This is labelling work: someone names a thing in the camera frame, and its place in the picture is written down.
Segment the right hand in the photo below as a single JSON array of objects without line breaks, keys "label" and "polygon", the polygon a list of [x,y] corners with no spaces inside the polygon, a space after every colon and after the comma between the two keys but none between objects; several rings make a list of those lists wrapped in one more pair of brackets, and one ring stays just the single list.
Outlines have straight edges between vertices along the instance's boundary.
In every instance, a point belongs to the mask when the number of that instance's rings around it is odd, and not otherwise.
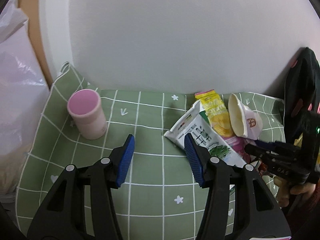
[{"label": "right hand", "polygon": [[285,179],[278,176],[274,177],[273,182],[279,187],[276,200],[280,207],[287,207],[292,196],[299,197],[296,205],[301,206],[312,197],[316,189],[316,184],[312,183],[292,186]]}]

